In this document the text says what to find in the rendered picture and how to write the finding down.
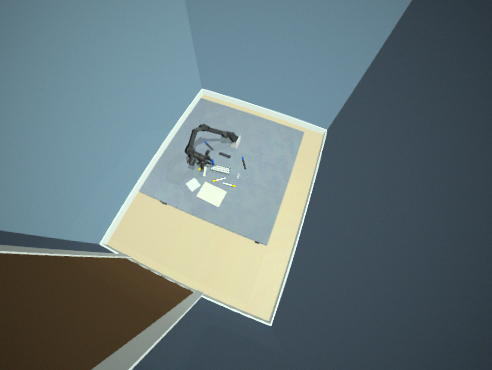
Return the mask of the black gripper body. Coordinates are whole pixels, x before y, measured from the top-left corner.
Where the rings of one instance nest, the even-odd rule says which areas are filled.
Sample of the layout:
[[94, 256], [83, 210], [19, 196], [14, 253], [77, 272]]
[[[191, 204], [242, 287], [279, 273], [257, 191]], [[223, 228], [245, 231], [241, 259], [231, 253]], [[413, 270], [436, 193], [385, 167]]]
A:
[[206, 159], [208, 158], [208, 153], [210, 152], [210, 150], [206, 150], [205, 152], [205, 155], [202, 155], [202, 153], [199, 154], [199, 157], [197, 158], [198, 160], [200, 160], [202, 163], [200, 164], [200, 169], [203, 169], [204, 168], [204, 165], [206, 163]]

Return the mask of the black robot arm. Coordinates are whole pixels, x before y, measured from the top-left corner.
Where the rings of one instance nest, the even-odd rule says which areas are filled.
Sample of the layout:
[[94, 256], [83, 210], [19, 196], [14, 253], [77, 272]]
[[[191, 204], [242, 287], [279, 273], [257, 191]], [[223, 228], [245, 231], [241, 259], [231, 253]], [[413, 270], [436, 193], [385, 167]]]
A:
[[199, 154], [200, 154], [199, 152], [195, 151], [196, 149], [193, 150], [193, 145], [194, 145], [194, 142], [195, 142], [196, 135], [200, 131], [212, 132], [214, 134], [221, 135], [222, 136], [221, 138], [223, 138], [223, 137], [224, 138], [229, 137], [232, 142], [235, 142], [237, 140], [237, 138], [238, 138], [238, 136], [234, 135], [234, 132], [233, 133], [230, 133], [230, 132], [226, 132], [226, 131], [220, 131], [220, 130], [211, 128], [211, 127], [209, 127], [206, 124], [199, 125], [199, 127], [197, 127], [197, 128], [195, 128], [195, 129], [192, 130], [189, 143], [188, 143], [188, 145], [187, 145], [187, 147], [185, 149], [185, 154], [187, 154], [188, 157], [189, 157], [187, 163], [189, 163], [189, 164], [191, 164], [193, 166], [194, 166], [194, 164], [196, 162], [196, 158], [198, 158], [199, 157]]

